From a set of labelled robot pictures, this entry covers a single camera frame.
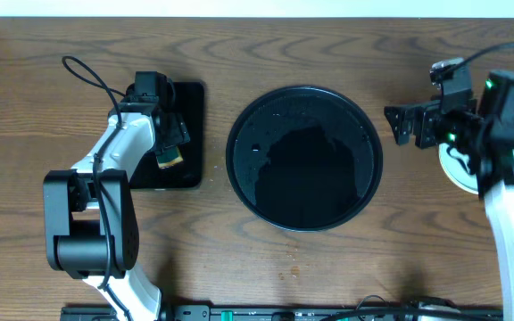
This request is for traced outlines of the mint plate with stain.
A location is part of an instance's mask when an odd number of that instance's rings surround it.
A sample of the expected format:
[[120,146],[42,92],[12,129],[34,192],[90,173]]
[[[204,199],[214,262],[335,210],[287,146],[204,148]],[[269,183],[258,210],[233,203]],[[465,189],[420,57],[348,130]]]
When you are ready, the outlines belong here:
[[469,156],[448,144],[438,146],[438,159],[445,175],[460,189],[478,194],[477,178],[470,174]]

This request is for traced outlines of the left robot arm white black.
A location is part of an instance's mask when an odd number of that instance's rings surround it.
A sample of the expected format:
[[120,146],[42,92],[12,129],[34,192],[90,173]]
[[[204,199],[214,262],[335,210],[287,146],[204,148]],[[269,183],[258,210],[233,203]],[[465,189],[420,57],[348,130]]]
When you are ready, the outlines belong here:
[[111,111],[106,130],[70,169],[43,182],[49,266],[90,285],[106,312],[87,320],[169,320],[163,291],[137,261],[134,189],[191,188],[201,181],[201,111]]

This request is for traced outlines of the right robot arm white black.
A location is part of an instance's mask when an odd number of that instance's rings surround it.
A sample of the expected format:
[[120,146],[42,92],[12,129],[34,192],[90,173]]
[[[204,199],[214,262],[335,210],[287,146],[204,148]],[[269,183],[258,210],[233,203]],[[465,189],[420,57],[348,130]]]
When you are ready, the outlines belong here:
[[440,99],[387,106],[386,120],[398,145],[411,136],[426,149],[447,144],[468,156],[467,172],[493,231],[502,283],[503,317],[514,320],[514,72],[493,70],[481,100],[469,78],[454,71],[440,82]]

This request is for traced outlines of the yellow green scrub sponge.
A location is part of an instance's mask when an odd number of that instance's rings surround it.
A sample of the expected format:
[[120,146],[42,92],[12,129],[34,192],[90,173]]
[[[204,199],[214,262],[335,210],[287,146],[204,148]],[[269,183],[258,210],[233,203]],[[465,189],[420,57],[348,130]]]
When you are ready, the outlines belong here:
[[156,161],[160,169],[167,169],[183,161],[181,152],[177,146],[162,151],[156,155]]

